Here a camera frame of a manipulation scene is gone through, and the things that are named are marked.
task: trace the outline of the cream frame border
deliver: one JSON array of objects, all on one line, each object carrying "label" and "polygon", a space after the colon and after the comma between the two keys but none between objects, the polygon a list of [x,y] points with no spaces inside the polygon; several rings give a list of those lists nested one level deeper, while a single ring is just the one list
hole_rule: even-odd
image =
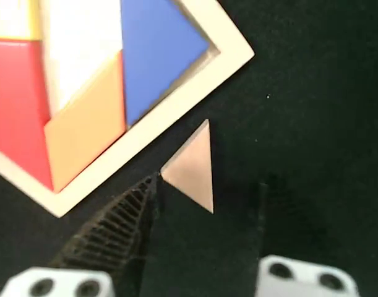
[{"label": "cream frame border", "polygon": [[1,152],[0,175],[54,216],[61,217],[254,56],[217,0],[180,1],[220,54],[149,111],[60,193],[44,187]]}]

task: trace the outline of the wooden triangle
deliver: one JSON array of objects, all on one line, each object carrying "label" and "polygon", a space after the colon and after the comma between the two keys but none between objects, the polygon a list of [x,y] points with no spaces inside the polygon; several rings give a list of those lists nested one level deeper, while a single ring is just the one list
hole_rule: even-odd
[{"label": "wooden triangle", "polygon": [[213,213],[209,120],[186,140],[161,169],[163,179]]}]

